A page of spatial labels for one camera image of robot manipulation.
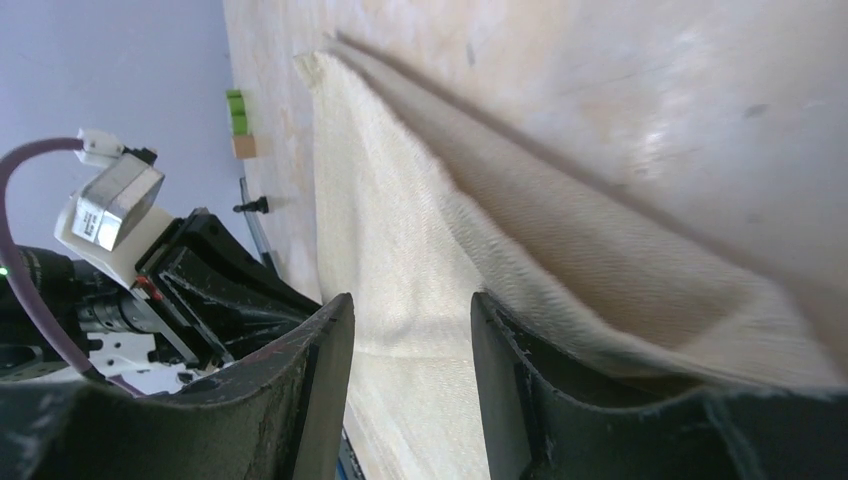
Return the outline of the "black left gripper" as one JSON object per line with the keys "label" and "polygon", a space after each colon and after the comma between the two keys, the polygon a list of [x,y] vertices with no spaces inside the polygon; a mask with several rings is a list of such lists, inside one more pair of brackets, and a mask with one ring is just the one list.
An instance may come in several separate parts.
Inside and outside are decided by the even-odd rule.
{"label": "black left gripper", "polygon": [[[19,250],[50,313],[85,355],[104,348],[94,334],[152,335],[149,362],[210,370],[253,353],[321,308],[251,256],[205,208],[172,220],[136,262],[145,303],[83,260]],[[8,273],[2,266],[1,369],[66,368],[21,306]]]}

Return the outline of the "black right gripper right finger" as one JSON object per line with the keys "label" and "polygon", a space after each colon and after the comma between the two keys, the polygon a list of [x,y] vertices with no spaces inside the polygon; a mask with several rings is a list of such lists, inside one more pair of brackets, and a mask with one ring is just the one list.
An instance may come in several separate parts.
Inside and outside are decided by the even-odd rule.
{"label": "black right gripper right finger", "polygon": [[843,479],[845,391],[651,391],[521,327],[490,295],[470,306],[495,479]]}

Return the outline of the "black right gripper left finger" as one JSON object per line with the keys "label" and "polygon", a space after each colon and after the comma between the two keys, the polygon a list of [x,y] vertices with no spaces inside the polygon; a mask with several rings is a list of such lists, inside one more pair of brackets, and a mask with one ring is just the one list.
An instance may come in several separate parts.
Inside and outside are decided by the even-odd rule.
{"label": "black right gripper left finger", "polygon": [[331,479],[354,343],[340,294],[293,331],[169,395],[91,382],[1,389],[5,479]]}

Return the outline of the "cream cloth napkin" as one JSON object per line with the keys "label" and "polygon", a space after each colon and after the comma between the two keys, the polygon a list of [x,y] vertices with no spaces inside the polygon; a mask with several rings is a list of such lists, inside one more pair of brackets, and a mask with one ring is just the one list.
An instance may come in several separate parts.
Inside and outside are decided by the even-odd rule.
{"label": "cream cloth napkin", "polygon": [[778,283],[569,175],[336,39],[294,60],[313,106],[317,270],[348,293],[344,427],[369,479],[517,477],[484,440],[471,300],[645,393],[842,389],[845,340]]}

